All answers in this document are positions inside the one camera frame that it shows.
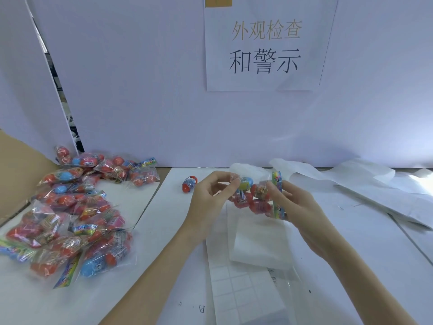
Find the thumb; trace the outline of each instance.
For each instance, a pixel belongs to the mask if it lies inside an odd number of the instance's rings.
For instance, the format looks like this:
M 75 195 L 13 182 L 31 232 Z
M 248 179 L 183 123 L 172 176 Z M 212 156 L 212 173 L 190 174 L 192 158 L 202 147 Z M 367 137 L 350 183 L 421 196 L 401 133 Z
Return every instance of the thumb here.
M 299 206 L 285 197 L 284 194 L 280 192 L 272 182 L 268 181 L 266 183 L 266 187 L 268 188 L 269 196 L 272 198 L 274 203 L 281 205 L 286 211 L 287 215 L 298 211 Z
M 230 185 L 225 187 L 224 190 L 221 191 L 215 197 L 222 200 L 222 202 L 225 202 L 226 200 L 228 200 L 230 197 L 232 197 L 235 194 L 235 192 L 239 188 L 240 184 L 241 184 L 240 178 L 234 179 L 232 182 L 230 182 Z

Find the white partition panel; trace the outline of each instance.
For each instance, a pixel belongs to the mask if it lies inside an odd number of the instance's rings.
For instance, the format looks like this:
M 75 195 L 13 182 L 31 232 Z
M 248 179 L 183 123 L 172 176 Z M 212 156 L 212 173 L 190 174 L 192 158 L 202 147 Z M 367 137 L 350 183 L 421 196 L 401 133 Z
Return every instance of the white partition panel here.
M 0 129 L 53 161 L 57 144 L 75 151 L 25 0 L 0 0 Z
M 433 0 L 339 0 L 316 92 L 206 92 L 203 0 L 30 0 L 85 149 L 433 166 Z

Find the paper sign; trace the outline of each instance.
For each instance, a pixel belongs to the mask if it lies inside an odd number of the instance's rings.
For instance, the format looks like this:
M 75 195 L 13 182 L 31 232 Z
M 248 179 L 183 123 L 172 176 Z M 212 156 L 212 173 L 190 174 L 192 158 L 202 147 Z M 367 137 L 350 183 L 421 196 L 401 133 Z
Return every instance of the paper sign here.
M 337 1 L 205 0 L 207 90 L 319 87 Z

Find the person's left hand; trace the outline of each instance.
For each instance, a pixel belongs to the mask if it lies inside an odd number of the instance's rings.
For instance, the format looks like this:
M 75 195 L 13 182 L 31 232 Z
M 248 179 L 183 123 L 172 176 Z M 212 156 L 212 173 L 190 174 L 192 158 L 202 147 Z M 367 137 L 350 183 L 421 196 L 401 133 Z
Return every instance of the person's left hand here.
M 195 245 L 206 239 L 225 201 L 239 188 L 241 184 L 239 178 L 229 185 L 222 184 L 222 182 L 230 182 L 231 174 L 225 171 L 214 171 L 195 186 L 187 217 L 181 227 L 181 230 L 190 235 Z

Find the yellow tape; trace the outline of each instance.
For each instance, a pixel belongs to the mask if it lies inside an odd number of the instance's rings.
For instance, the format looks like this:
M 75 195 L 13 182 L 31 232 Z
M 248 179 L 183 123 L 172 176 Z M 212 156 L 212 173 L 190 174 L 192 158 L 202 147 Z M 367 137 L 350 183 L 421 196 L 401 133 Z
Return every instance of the yellow tape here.
M 204 0 L 205 8 L 231 7 L 233 0 Z

